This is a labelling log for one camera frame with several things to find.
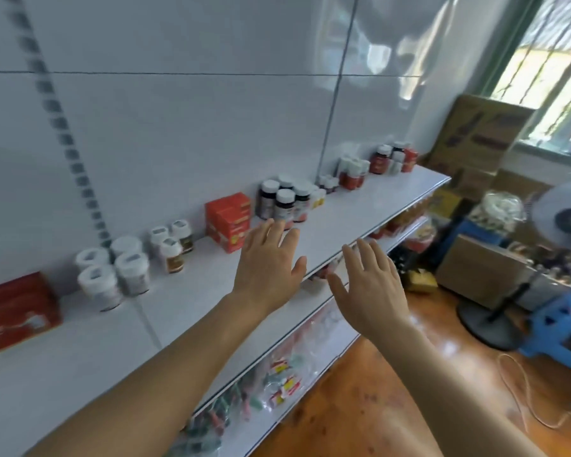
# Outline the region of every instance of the wooden floor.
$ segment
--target wooden floor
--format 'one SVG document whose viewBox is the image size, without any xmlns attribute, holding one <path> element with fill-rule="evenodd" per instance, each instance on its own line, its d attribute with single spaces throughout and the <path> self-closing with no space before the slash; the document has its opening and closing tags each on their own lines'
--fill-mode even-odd
<svg viewBox="0 0 571 457">
<path fill-rule="evenodd" d="M 457 299 L 446 291 L 409 295 L 419 328 L 504 419 L 522 429 L 516 403 L 496 368 L 498 352 L 480 344 L 461 326 Z M 536 412 L 553 422 L 571 408 L 571 370 L 547 359 L 518 354 L 533 389 Z M 511 384 L 523 395 L 523 380 L 505 366 Z M 524 408 L 529 435 L 550 457 L 571 456 L 571 419 L 554 431 Z M 411 396 L 367 340 L 359 338 L 305 398 L 269 435 L 252 457 L 440 456 Z"/>
</svg>

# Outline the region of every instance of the cable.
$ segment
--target cable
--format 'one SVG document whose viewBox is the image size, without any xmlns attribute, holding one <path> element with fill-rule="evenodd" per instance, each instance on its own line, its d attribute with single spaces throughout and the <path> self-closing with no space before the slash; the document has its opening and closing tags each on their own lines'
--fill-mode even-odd
<svg viewBox="0 0 571 457">
<path fill-rule="evenodd" d="M 528 381 L 527 373 L 524 371 L 524 368 L 521 366 L 520 362 L 516 361 L 509 354 L 501 353 L 499 356 L 497 356 L 497 371 L 499 372 L 499 376 L 501 377 L 503 384 L 505 384 L 505 387 L 510 391 L 512 397 L 514 398 L 514 401 L 516 402 L 516 406 L 518 407 L 518 410 L 520 411 L 520 416 L 522 417 L 522 424 L 524 425 L 525 432 L 528 434 L 527 421 L 524 418 L 524 413 L 522 412 L 522 406 L 520 404 L 520 401 L 518 400 L 518 397 L 516 396 L 516 393 L 514 393 L 513 388 L 510 386 L 510 384 L 503 376 L 503 370 L 501 366 L 501 361 L 503 360 L 503 358 L 510 358 L 512 361 L 514 361 L 514 363 L 518 366 L 518 368 L 520 368 L 520 371 L 522 372 L 522 377 L 524 378 L 524 384 L 525 384 L 524 394 L 525 394 L 525 399 L 527 401 L 528 410 L 531 412 L 531 415 L 533 415 L 535 420 L 544 425 L 544 427 L 548 427 L 552 430 L 558 430 L 559 428 L 561 428 L 563 424 L 566 422 L 566 420 L 571 416 L 571 411 L 564 413 L 560 417 L 560 419 L 558 419 L 558 422 L 556 422 L 556 424 L 553 425 L 546 423 L 541 418 L 539 418 L 538 415 L 535 413 L 535 410 L 533 409 L 533 403 L 531 400 L 531 384 Z"/>
</svg>

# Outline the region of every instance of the red box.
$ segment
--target red box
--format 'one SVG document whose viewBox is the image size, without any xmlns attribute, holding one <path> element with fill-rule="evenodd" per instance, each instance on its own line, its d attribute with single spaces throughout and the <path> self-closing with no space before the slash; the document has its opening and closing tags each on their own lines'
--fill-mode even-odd
<svg viewBox="0 0 571 457">
<path fill-rule="evenodd" d="M 59 324 L 57 298 L 40 273 L 0 284 L 0 350 Z"/>
<path fill-rule="evenodd" d="M 251 201 L 242 192 L 205 204 L 206 233 L 227 253 L 243 246 L 250 218 Z"/>
</svg>

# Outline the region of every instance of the window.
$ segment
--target window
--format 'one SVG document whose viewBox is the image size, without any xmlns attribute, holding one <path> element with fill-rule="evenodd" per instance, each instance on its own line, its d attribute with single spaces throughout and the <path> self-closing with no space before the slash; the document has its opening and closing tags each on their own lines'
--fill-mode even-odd
<svg viewBox="0 0 571 457">
<path fill-rule="evenodd" d="M 571 155 L 571 0 L 542 0 L 490 92 L 537 109 L 523 141 Z"/>
</svg>

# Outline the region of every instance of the forearm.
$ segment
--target forearm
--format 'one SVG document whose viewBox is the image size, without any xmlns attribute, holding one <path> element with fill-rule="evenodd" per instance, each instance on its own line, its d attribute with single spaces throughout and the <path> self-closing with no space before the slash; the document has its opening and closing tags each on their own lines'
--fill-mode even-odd
<svg viewBox="0 0 571 457">
<path fill-rule="evenodd" d="M 394 347 L 380 336 L 377 347 L 415 400 L 444 457 L 544 456 L 509 421 L 482 403 L 425 335 L 411 325 L 398 330 L 405 344 Z"/>
<path fill-rule="evenodd" d="M 262 320 L 236 295 L 38 443 L 30 456 L 162 456 Z"/>
</svg>

